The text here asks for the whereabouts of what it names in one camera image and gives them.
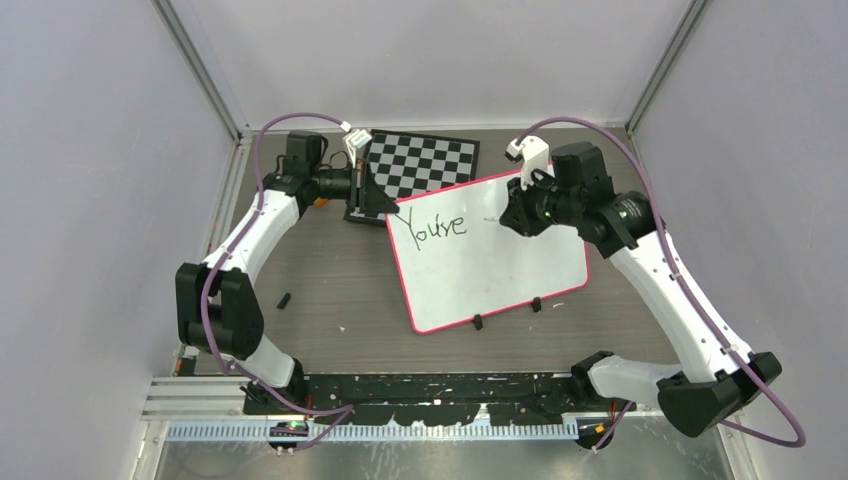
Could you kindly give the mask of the pink framed whiteboard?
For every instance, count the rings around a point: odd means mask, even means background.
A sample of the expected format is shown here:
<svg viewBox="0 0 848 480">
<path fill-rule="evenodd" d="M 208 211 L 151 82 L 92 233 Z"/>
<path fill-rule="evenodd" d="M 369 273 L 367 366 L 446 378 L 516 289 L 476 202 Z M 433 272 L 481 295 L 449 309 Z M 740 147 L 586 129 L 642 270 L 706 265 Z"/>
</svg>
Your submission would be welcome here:
<svg viewBox="0 0 848 480">
<path fill-rule="evenodd" d="M 412 329 L 429 334 L 586 286 L 588 246 L 571 227 L 523 237 L 503 213 L 505 172 L 401 199 L 385 217 Z"/>
</svg>

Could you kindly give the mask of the black marker cap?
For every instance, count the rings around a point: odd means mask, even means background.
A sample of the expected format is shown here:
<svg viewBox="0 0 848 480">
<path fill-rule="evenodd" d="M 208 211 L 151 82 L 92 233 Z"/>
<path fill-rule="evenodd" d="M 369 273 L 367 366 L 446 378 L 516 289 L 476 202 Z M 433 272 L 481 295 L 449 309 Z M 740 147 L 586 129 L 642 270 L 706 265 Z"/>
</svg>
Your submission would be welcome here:
<svg viewBox="0 0 848 480">
<path fill-rule="evenodd" d="M 279 300 L 279 302 L 277 303 L 276 308 L 279 309 L 279 310 L 285 309 L 286 306 L 289 304 L 291 297 L 292 297 L 292 295 L 289 292 L 286 292 L 283 295 L 283 297 Z"/>
</svg>

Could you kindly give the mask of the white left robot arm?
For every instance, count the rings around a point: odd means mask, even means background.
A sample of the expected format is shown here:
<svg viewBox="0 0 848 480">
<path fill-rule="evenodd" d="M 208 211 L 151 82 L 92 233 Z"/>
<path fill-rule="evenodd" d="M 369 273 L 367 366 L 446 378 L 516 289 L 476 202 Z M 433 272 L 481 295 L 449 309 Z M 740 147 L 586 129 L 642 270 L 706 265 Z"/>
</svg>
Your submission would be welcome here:
<svg viewBox="0 0 848 480">
<path fill-rule="evenodd" d="M 262 177 L 250 209 L 224 243 L 202 262 L 181 265 L 175 276 L 180 341 L 265 381 L 268 400 L 284 414 L 305 405 L 302 367 L 265 335 L 253 284 L 283 235 L 318 199 L 343 200 L 366 213 L 398 212 L 357 155 L 372 140 L 363 129 L 346 134 L 346 162 L 331 167 L 323 162 L 328 146 L 323 135 L 291 132 L 275 169 Z"/>
</svg>

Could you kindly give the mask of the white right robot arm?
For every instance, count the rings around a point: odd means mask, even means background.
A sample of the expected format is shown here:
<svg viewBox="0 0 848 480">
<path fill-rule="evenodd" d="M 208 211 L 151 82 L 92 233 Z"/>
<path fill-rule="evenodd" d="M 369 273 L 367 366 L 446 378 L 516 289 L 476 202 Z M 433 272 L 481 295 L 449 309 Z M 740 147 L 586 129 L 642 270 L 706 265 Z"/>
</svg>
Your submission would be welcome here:
<svg viewBox="0 0 848 480">
<path fill-rule="evenodd" d="M 697 437 L 750 404 L 758 381 L 771 383 L 782 366 L 755 353 L 720 318 L 686 271 L 671 237 L 656 226 L 648 198 L 616 192 L 601 150 L 590 142 L 550 149 L 527 137 L 505 156 L 521 165 L 507 184 L 499 222 L 521 236 L 553 226 L 578 236 L 630 282 L 669 339 L 676 365 L 626 360 L 600 351 L 572 366 L 571 397 L 584 410 L 617 398 L 659 409 L 680 433 Z"/>
</svg>

